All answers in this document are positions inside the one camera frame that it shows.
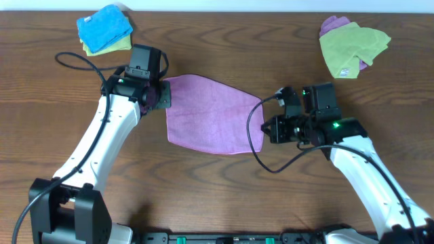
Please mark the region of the purple microfibre cloth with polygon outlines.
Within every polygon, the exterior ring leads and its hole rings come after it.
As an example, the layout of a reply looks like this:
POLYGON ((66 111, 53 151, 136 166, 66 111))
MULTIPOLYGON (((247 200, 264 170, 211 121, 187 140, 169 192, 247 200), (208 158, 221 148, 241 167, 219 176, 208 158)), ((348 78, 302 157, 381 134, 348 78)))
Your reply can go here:
POLYGON ((260 98, 199 75, 167 78, 172 105, 166 110, 167 139, 185 148, 217 155, 262 149, 260 98))

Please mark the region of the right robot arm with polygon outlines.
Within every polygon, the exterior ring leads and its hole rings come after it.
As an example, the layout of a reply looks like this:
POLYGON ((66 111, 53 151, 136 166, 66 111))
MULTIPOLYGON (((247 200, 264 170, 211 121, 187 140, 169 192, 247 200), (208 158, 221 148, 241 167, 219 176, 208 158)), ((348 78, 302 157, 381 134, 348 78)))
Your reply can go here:
POLYGON ((274 144, 303 145, 300 155, 320 150, 349 181, 375 227, 376 239, 352 228, 322 234, 322 243, 432 243, 433 218, 398 184, 381 161, 361 123, 344 118, 331 83, 292 87, 273 95, 284 113, 263 123, 274 144))

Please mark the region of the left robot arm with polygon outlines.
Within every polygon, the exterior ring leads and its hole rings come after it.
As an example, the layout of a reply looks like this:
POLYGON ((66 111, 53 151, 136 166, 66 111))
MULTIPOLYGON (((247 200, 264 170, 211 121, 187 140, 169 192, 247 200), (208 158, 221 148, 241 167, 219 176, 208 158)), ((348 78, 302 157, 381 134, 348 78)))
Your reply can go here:
POLYGON ((134 231, 114 223, 103 199, 125 139, 141 118, 171 106, 166 53, 135 44, 128 65, 101 77, 98 108, 72 155, 49 180, 37 178, 23 213, 34 243, 133 243, 134 231))

